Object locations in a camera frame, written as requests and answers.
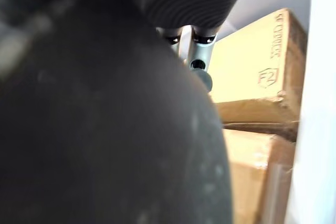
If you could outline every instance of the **f2 logo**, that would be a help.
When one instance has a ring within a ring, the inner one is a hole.
[[[278,72],[278,68],[266,68],[265,70],[259,72],[258,84],[263,88],[271,86],[277,82]]]

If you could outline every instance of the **cardboard box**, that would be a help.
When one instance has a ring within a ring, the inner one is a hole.
[[[224,123],[299,120],[307,36],[287,9],[242,28],[215,45],[210,96]]]
[[[234,130],[224,130],[224,138],[232,180],[234,223],[259,224],[269,219],[272,224],[283,222],[295,144],[277,135]]]

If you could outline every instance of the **black object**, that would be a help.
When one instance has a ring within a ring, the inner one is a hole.
[[[211,28],[234,0],[52,1],[2,13],[22,58],[0,88],[0,222],[232,223],[222,125],[154,26]]]

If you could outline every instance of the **brown cardboard box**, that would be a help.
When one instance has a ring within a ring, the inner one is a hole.
[[[224,123],[299,120],[307,37],[281,9],[216,43],[210,93]]]
[[[277,135],[234,130],[224,130],[224,137],[232,180],[234,223],[257,224],[270,219],[274,220],[269,222],[272,224],[283,222],[290,178],[288,173],[278,171],[291,170],[294,143]]]

